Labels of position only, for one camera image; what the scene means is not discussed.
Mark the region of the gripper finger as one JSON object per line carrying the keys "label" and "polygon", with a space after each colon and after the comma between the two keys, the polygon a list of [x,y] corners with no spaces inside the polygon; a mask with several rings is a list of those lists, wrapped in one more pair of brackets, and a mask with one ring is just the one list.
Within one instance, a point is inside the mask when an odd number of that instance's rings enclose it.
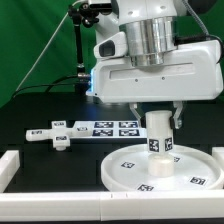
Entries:
{"label": "gripper finger", "polygon": [[174,114],[170,119],[172,129],[180,129],[182,127],[182,112],[184,109],[184,103],[182,101],[174,101]]}
{"label": "gripper finger", "polygon": [[135,118],[138,121],[138,124],[141,128],[146,127],[146,118],[145,118],[145,113],[143,112],[141,105],[139,103],[130,103],[129,108]]}

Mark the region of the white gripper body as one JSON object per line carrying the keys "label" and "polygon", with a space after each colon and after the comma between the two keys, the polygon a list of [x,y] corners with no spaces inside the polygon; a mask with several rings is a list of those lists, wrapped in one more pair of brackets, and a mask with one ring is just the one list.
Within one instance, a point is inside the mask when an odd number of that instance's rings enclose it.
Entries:
{"label": "white gripper body", "polygon": [[128,57],[101,61],[92,70],[92,93],[104,103],[214,99],[223,90],[219,58],[213,40],[180,45],[161,65],[136,68]]}

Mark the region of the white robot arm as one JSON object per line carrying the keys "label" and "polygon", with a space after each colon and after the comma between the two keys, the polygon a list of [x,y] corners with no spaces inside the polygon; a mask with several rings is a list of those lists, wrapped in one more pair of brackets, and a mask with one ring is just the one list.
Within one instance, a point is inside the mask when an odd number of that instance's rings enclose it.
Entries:
{"label": "white robot arm", "polygon": [[183,103],[223,90],[222,42],[204,34],[178,38],[175,19],[187,0],[111,0],[112,14],[96,25],[96,65],[87,94],[103,103],[171,102],[171,126],[182,126]]}

